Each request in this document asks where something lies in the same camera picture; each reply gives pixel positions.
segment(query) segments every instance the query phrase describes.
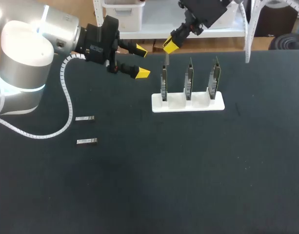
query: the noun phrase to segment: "dark table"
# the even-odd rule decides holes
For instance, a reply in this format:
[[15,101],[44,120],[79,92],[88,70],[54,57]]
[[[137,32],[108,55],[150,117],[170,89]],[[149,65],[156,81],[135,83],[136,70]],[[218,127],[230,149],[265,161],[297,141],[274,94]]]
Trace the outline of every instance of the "dark table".
[[[299,51],[172,55],[169,92],[190,57],[204,91],[216,55],[222,112],[152,113],[163,55],[119,56],[152,71],[137,81],[70,62],[75,116],[97,121],[49,140],[0,125],[0,234],[299,234]],[[3,119],[34,134],[65,124],[62,59],[39,108]]]

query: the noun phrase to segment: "white storage bin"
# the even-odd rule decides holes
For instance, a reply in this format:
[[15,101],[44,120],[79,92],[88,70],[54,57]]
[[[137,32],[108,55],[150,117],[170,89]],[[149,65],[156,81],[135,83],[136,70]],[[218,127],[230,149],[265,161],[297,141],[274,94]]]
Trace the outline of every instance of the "white storage bin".
[[227,11],[222,15],[212,26],[210,29],[219,29],[219,28],[230,28],[233,26],[236,13],[238,9],[238,4],[235,2],[230,3],[227,6]]
[[119,20],[119,31],[137,32],[141,30],[145,2],[138,0],[103,0],[106,14]]

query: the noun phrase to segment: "white shelf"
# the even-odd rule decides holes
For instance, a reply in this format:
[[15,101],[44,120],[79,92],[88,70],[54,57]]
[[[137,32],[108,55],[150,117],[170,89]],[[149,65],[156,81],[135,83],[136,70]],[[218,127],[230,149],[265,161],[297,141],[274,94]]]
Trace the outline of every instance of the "white shelf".
[[[166,39],[170,33],[185,22],[184,10],[177,0],[147,0],[144,6],[142,30],[139,32],[120,32],[121,39]],[[236,14],[233,26],[223,29],[205,29],[196,36],[188,38],[227,38],[244,37],[242,18]]]

